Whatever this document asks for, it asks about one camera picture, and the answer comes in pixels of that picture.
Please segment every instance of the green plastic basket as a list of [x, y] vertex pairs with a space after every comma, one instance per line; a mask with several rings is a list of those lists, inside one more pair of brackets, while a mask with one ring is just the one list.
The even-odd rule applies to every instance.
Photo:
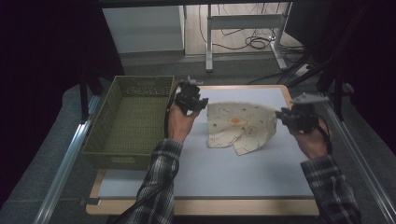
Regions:
[[81, 153], [98, 169], [147, 170], [174, 84], [174, 77], [115, 77]]

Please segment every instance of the person's left hand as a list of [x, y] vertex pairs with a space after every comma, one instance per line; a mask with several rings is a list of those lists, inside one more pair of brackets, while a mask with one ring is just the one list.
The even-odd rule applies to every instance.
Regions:
[[184, 115], [178, 105], [172, 104], [168, 118], [168, 138], [183, 143], [190, 133], [192, 124], [198, 115], [199, 111], [193, 111], [189, 115]]

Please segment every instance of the plaid sleeve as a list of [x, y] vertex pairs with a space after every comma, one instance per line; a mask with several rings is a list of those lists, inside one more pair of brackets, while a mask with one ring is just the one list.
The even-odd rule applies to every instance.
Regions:
[[155, 191], [161, 183], [171, 179], [158, 193], [137, 207], [127, 223], [172, 223], [174, 215], [173, 177], [178, 171], [178, 160], [183, 144], [164, 139], [158, 143], [151, 155], [148, 173], [137, 192], [137, 202]]
[[320, 215], [328, 224], [361, 223], [353, 188], [346, 182], [332, 156], [301, 163], [315, 195]]

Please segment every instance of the plaid shirt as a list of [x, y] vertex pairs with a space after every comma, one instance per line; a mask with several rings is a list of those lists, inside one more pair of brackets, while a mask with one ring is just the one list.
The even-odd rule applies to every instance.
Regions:
[[[145, 198], [166, 180], [173, 179], [178, 171], [182, 143], [164, 139], [154, 149], [151, 165], [137, 192], [137, 202]], [[317, 201], [324, 223], [360, 223], [361, 214], [353, 196], [353, 189], [341, 174], [332, 156], [301, 163], [305, 177]], [[166, 185], [128, 217], [132, 223], [170, 224], [174, 216], [173, 182]]]

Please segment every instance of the cloth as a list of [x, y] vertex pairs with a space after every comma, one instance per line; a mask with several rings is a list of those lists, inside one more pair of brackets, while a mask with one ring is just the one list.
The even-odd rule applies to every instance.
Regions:
[[237, 102], [209, 104], [208, 146], [233, 146], [238, 156], [262, 147], [276, 133], [277, 110], [270, 106]]
[[[148, 174], [143, 181], [137, 200], [156, 189], [167, 176], [176, 176], [183, 145], [164, 139], [154, 149]], [[312, 189], [324, 223], [361, 223], [361, 213], [355, 201], [353, 189], [346, 182], [332, 156], [325, 156], [301, 163], [306, 180]], [[169, 224], [174, 216], [173, 184], [160, 191], [146, 203], [137, 207], [128, 218], [128, 224]]]

